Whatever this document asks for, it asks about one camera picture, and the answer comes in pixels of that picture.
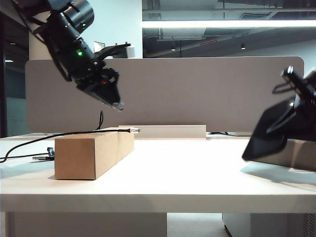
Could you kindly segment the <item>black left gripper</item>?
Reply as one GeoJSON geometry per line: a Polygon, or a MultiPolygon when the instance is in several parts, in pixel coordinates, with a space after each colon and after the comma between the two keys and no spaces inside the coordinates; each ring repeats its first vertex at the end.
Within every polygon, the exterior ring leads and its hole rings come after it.
{"type": "Polygon", "coordinates": [[[113,68],[80,69],[76,72],[76,88],[111,108],[122,111],[124,103],[118,90],[119,73],[113,68]]]}

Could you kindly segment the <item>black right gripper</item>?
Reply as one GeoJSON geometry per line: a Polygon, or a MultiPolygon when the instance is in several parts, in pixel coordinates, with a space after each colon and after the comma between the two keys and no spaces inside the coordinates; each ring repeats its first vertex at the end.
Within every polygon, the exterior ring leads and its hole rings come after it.
{"type": "Polygon", "coordinates": [[[305,78],[296,71],[283,72],[295,95],[286,99],[285,113],[268,127],[268,134],[284,127],[286,139],[316,140],[316,73],[311,71],[305,78]]]}

